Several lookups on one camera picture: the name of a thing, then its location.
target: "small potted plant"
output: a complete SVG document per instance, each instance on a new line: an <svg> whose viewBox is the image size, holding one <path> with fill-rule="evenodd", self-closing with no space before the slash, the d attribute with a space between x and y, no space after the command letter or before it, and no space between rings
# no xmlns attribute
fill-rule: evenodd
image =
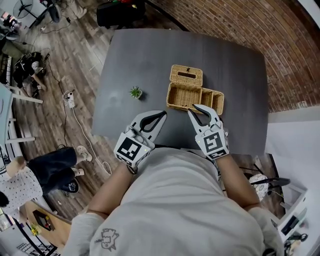
<svg viewBox="0 0 320 256"><path fill-rule="evenodd" d="M138 86L134 86L130 90L130 95L134 97L135 99L139 99L142 95L142 90Z"/></svg>

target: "black shorts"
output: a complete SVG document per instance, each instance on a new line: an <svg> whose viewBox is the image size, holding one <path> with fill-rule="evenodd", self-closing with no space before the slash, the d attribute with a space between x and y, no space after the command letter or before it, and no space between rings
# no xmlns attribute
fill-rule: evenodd
<svg viewBox="0 0 320 256"><path fill-rule="evenodd" d="M39 181L44 194L61 188L75 178L72 171L77 163L73 147L64 147L48 154L38 156L27 164Z"/></svg>

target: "black bag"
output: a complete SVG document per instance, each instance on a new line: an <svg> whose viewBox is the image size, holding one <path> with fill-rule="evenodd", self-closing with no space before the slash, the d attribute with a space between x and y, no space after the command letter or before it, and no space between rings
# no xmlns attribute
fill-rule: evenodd
<svg viewBox="0 0 320 256"><path fill-rule="evenodd" d="M136 0L131 3L112 1L98 6L96 19L100 27L127 26L134 21L143 19L145 12L146 7L143 0Z"/></svg>

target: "sneaker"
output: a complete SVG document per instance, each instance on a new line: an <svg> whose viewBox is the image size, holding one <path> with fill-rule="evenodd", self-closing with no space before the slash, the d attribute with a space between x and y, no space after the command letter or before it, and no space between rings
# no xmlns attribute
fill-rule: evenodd
<svg viewBox="0 0 320 256"><path fill-rule="evenodd" d="M75 194L79 192L79 183L77 182L76 179L73 179L71 182L68 184L63 185L60 190Z"/></svg>
<svg viewBox="0 0 320 256"><path fill-rule="evenodd" d="M76 148L78 153L82 156L84 156L84 159L88 162L92 161L92 155L89 153L89 151L84 146L78 146Z"/></svg>
<svg viewBox="0 0 320 256"><path fill-rule="evenodd" d="M74 175L75 176L82 176L82 175L85 175L85 171L84 169L80 168L80 169L77 169L77 168L71 168L72 171L74 172Z"/></svg>

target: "white sneaker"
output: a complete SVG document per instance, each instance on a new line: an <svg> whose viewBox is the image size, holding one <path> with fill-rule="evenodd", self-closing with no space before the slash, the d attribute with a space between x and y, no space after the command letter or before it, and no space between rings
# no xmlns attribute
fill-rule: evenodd
<svg viewBox="0 0 320 256"><path fill-rule="evenodd" d="M84 146L78 146L76 148L78 153L82 156L84 156L84 159L88 162L92 161L92 155L89 153L89 151Z"/></svg>
<svg viewBox="0 0 320 256"><path fill-rule="evenodd" d="M80 169L77 169L77 168L71 168L72 171L74 172L74 175L77 177L77 176L83 176L85 175L85 171L84 169L80 168Z"/></svg>

